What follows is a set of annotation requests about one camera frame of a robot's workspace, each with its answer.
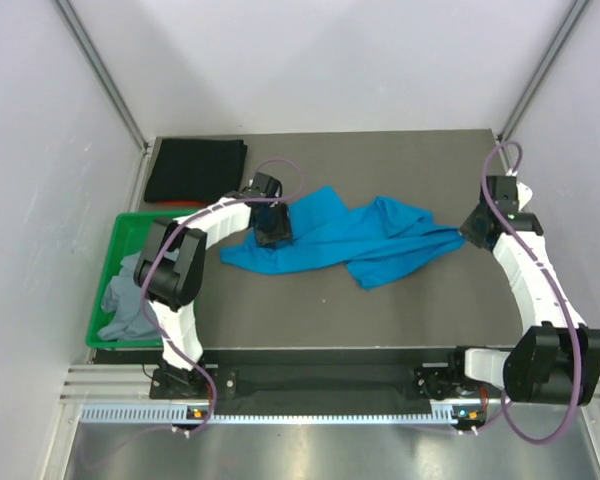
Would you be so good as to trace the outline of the blue t shirt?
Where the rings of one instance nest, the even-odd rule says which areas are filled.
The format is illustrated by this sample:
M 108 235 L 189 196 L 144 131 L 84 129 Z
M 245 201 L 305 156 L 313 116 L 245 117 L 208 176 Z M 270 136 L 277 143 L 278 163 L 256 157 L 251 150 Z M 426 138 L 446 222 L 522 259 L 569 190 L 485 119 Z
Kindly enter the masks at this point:
M 438 225 L 428 210 L 386 196 L 348 208 L 323 187 L 290 206 L 293 241 L 269 249 L 247 234 L 243 243 L 220 249 L 223 263 L 281 275 L 343 264 L 358 285 L 372 290 L 402 279 L 465 240 L 456 227 Z

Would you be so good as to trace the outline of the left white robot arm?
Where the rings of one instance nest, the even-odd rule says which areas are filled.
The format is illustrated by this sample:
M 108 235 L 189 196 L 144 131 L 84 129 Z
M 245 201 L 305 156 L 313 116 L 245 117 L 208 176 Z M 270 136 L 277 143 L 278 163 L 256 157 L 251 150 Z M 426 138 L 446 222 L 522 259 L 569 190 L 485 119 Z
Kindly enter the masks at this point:
M 175 368 L 172 384 L 185 396 L 206 387 L 196 366 L 203 354 L 194 301 L 202 286 L 207 249 L 238 232 L 251 230 L 256 245 L 273 249 L 292 241 L 289 207 L 280 180 L 256 173 L 239 192 L 188 216 L 153 221 L 133 279 L 141 289 L 141 308 L 149 309 L 163 343 L 163 362 Z

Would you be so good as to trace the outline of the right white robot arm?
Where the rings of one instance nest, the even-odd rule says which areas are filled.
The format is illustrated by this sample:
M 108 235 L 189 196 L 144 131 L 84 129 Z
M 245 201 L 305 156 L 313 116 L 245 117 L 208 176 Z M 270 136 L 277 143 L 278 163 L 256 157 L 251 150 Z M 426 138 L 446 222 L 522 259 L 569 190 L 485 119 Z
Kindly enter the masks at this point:
M 535 214 L 521 211 L 513 176 L 488 175 L 480 200 L 460 228 L 503 269 L 522 322 L 512 351 L 459 347 L 447 370 L 449 388 L 467 396 L 482 383 L 519 403 L 588 404 L 600 378 L 600 329 L 589 328 L 567 300 L 546 252 Z

